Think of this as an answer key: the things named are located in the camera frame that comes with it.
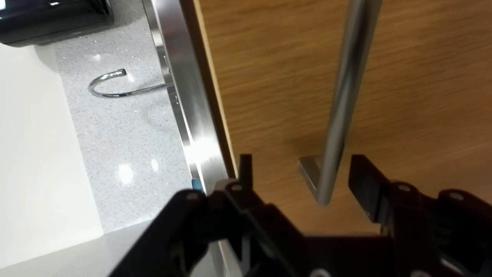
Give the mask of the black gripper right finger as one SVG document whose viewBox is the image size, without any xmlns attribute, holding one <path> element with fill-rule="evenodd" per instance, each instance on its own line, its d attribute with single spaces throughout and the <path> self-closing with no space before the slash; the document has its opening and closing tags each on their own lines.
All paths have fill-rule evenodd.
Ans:
<svg viewBox="0 0 492 277">
<path fill-rule="evenodd" d="M 363 154 L 351 157 L 349 190 L 372 224 L 387 224 L 391 180 Z"/>
</svg>

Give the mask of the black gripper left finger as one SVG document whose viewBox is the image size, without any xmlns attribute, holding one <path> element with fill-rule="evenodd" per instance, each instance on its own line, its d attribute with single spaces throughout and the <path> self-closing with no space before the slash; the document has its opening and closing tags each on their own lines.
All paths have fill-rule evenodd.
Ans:
<svg viewBox="0 0 492 277">
<path fill-rule="evenodd" d="M 241 154 L 240 156 L 240 171 L 238 171 L 240 184 L 246 188 L 252 188 L 252 156 L 251 154 Z"/>
</svg>

